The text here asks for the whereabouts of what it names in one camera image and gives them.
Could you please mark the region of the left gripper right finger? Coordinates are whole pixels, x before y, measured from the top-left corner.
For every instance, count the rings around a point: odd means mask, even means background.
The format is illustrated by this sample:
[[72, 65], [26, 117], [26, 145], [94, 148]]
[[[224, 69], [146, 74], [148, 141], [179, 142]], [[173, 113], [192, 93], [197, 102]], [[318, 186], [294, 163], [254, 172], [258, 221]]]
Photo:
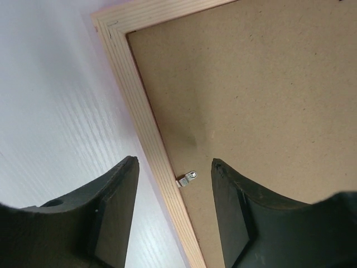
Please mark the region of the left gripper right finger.
[[221, 159], [212, 161], [211, 184], [226, 267], [356, 266], [356, 192], [307, 204]]

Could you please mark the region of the brown frame backing board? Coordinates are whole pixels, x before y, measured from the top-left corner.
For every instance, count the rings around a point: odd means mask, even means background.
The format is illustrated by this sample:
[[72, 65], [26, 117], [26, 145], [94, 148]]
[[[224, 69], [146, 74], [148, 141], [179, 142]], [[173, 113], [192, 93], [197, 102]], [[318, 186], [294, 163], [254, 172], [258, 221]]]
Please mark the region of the brown frame backing board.
[[356, 2], [237, 1], [128, 41], [208, 267], [223, 267], [211, 187], [222, 159], [314, 203], [356, 189]]

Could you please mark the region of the metal retaining clip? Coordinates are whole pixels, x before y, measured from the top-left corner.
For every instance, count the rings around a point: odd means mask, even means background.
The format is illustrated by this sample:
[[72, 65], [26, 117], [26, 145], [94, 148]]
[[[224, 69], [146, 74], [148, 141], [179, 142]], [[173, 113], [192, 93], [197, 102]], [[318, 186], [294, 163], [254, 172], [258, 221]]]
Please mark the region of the metal retaining clip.
[[179, 178], [177, 178], [177, 186], [179, 188], [187, 186], [192, 180], [197, 178], [197, 172], [196, 171], [190, 171], [184, 175], [181, 175]]

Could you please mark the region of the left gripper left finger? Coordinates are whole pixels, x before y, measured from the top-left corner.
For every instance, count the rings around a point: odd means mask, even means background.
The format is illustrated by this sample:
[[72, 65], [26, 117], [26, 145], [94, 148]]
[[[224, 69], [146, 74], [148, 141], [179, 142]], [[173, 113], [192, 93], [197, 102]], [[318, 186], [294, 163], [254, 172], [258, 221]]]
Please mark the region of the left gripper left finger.
[[1, 205], [1, 266], [124, 267], [138, 177], [128, 156], [42, 206]]

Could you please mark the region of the pink wooden photo frame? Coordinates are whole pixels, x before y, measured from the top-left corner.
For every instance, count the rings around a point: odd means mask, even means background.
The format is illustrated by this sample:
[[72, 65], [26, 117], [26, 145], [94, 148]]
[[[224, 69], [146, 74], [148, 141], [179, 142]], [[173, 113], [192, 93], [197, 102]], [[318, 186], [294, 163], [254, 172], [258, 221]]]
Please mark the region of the pink wooden photo frame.
[[143, 152], [191, 267], [206, 267], [207, 264], [168, 159], [127, 34], [226, 3], [129, 1], [91, 14]]

